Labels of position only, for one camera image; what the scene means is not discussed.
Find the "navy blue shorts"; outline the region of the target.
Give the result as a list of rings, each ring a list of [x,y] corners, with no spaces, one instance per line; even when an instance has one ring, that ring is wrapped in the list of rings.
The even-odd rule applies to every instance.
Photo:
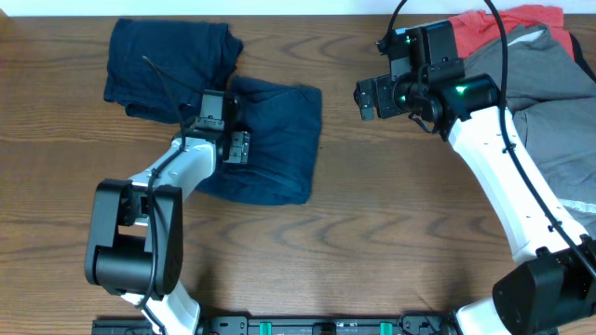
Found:
[[[232,79],[230,90],[251,132],[248,162],[218,167],[196,189],[250,205],[306,203],[322,130],[321,90],[241,76]]]

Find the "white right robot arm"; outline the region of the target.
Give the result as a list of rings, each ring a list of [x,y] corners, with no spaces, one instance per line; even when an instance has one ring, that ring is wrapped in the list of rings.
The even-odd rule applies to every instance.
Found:
[[[406,315],[407,334],[553,334],[595,313],[595,242],[560,204],[519,140],[504,81],[466,76],[453,25],[389,28],[388,74],[354,92],[365,120],[404,114],[470,167],[508,239],[515,268],[489,298],[450,315]]]

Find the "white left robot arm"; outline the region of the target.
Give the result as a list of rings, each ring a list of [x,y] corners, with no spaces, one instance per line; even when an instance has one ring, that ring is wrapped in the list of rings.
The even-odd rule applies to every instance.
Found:
[[[142,312],[140,319],[96,320],[95,334],[198,334],[201,309],[180,281],[183,202],[222,163],[245,164],[251,135],[237,98],[207,90],[154,164],[97,186],[85,277]]]

